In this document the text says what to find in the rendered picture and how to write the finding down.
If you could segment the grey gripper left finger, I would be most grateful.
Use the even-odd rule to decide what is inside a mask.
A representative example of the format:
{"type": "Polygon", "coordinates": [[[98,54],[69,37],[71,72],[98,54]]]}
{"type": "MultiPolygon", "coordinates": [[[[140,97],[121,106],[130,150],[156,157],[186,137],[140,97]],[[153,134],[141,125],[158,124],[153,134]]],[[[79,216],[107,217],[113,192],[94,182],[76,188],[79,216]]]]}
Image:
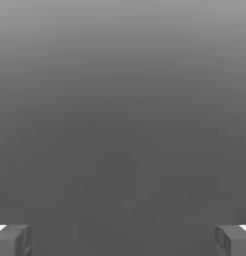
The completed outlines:
{"type": "Polygon", "coordinates": [[[0,256],[32,256],[32,227],[4,225],[0,230],[0,256]]]}

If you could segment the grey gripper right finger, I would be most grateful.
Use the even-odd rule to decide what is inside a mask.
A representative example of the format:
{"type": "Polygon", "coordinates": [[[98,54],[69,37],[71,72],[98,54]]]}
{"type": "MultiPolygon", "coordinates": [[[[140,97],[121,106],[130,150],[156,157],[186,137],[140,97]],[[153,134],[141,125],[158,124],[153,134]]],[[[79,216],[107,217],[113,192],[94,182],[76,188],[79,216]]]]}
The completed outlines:
{"type": "Polygon", "coordinates": [[[246,256],[246,224],[214,227],[217,256],[246,256]]]}

